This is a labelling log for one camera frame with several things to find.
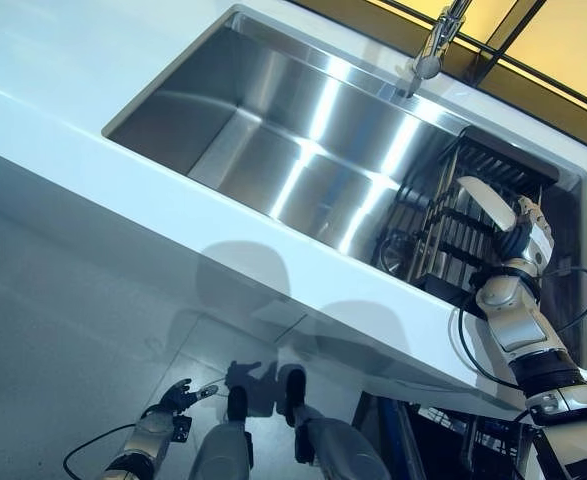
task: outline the robotic hand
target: robotic hand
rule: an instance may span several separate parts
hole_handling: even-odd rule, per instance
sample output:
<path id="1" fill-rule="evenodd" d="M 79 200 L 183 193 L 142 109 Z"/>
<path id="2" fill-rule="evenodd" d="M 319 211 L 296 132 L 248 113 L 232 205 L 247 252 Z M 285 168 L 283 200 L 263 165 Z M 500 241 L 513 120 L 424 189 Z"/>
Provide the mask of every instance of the robotic hand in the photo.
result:
<path id="1" fill-rule="evenodd" d="M 101 480 L 152 480 L 157 475 L 171 442 L 186 442 L 191 417 L 180 415 L 195 402 L 214 395 L 211 385 L 189 393 L 191 379 L 180 380 L 162 396 L 160 403 L 146 409 L 135 424 L 115 460 Z"/>
<path id="2" fill-rule="evenodd" d="M 540 207 L 519 199 L 519 215 L 474 177 L 458 182 L 501 230 L 494 248 L 502 265 L 479 282 L 478 307 L 542 427 L 533 443 L 547 479 L 587 479 L 587 381 L 539 309 L 539 277 L 554 241 Z"/>

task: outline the white countertop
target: white countertop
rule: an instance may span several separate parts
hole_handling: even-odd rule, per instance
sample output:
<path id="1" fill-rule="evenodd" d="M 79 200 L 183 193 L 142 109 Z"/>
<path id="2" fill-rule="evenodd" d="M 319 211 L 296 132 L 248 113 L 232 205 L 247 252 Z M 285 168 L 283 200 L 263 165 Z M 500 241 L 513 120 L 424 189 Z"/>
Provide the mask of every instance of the white countertop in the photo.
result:
<path id="1" fill-rule="evenodd" d="M 496 395 L 496 385 L 460 360 L 449 331 L 454 312 L 447 303 L 101 136 L 101 129 L 234 3 L 321 35 L 322 41 L 386 71 L 406 62 L 405 56 L 282 0 L 0 0 L 0 156 L 330 312 L 425 369 L 428 365 L 431 374 Z M 521 112 L 445 75 L 423 88 L 587 171 L 587 147 Z M 243 263 L 232 251 L 211 249 L 229 241 L 276 252 L 288 278 L 274 275 L 265 262 Z M 331 308 L 354 300 L 361 300 L 361 308 Z M 388 321 L 371 321 L 371 312 L 380 308 L 391 312 Z M 481 359 L 483 352 L 477 354 Z M 508 375 L 506 368 L 497 373 Z M 519 394 L 500 389 L 499 395 L 521 405 Z"/>

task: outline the sink basin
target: sink basin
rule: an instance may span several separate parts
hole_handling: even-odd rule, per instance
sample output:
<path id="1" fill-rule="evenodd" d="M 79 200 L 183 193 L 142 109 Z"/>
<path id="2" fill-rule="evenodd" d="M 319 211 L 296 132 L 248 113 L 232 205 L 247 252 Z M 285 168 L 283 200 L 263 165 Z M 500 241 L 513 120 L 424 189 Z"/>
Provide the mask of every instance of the sink basin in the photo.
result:
<path id="1" fill-rule="evenodd" d="M 370 66 L 242 7 L 173 62 L 104 135 L 451 303 L 463 297 L 453 300 L 442 282 L 468 291 L 474 269 L 494 260 L 492 224 L 468 202 L 438 220 L 450 230 L 438 245 L 422 235 L 454 172 L 484 173 L 504 195 L 541 198 L 556 239 L 549 271 L 587 264 L 585 174 L 533 157 L 426 98 L 403 98 Z M 474 217 L 460 230 L 462 214 Z M 543 292 L 543 310 L 556 325 L 587 304 L 587 281 L 577 276 L 549 280 Z M 585 332 L 565 337 L 582 365 Z"/>

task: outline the stainless steel sink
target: stainless steel sink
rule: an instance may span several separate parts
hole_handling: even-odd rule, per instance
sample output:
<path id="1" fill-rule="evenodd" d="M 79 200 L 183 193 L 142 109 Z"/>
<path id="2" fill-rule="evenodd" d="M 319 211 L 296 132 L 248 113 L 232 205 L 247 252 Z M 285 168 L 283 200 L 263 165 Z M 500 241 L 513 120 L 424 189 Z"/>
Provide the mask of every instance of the stainless steel sink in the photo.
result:
<path id="1" fill-rule="evenodd" d="M 406 99 L 399 92 L 359 60 L 259 14 L 234 9 L 104 134 L 346 255 L 419 283 L 408 266 L 433 250 L 420 246 L 419 232 L 450 167 L 447 159 L 471 122 L 419 95 Z M 504 155 L 520 155 L 508 142 L 500 145 Z M 454 153 L 462 158 L 474 151 Z M 481 155 L 469 160 L 466 173 L 494 171 L 494 186 L 509 190 L 511 174 L 503 162 L 488 169 L 477 163 L 485 158 Z M 541 171 L 555 172 L 552 182 L 525 190 L 536 196 L 544 190 L 543 207 L 560 252 L 549 268 L 584 264 L 585 175 L 534 161 Z M 473 211 L 464 208 L 467 214 Z M 565 215 L 569 209 L 571 218 Z M 401 228 L 391 228 L 398 211 L 409 215 L 396 221 Z M 490 228 L 481 213 L 474 221 Z M 401 231 L 401 238 L 382 252 L 391 230 Z M 484 240 L 476 242 L 473 254 L 488 261 L 490 245 Z M 388 252 L 395 259 L 385 258 Z M 441 277 L 453 262 L 444 251 L 438 255 L 431 273 Z M 395 264 L 389 267 L 389 261 Z M 469 271 L 455 270 L 455 275 L 461 278 L 458 286 L 468 288 Z M 544 289 L 558 324 L 587 303 L 587 283 L 573 277 L 563 281 L 561 288 Z M 576 292 L 573 298 L 561 294 L 567 287 Z M 437 289 L 433 293 L 451 301 Z M 584 364 L 582 337 L 573 335 L 567 343 Z"/>

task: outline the robot leg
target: robot leg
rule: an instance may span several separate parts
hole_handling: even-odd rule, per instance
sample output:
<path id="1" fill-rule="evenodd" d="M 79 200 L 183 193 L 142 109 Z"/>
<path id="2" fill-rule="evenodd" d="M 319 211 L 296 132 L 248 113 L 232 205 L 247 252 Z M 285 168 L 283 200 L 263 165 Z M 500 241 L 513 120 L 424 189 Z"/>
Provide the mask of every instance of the robot leg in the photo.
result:
<path id="1" fill-rule="evenodd" d="M 204 438 L 189 480 L 247 480 L 252 466 L 251 435 L 244 422 L 217 425 Z"/>
<path id="2" fill-rule="evenodd" d="M 315 418 L 306 424 L 309 441 L 326 478 L 391 480 L 386 466 L 364 436 L 341 420 Z"/>

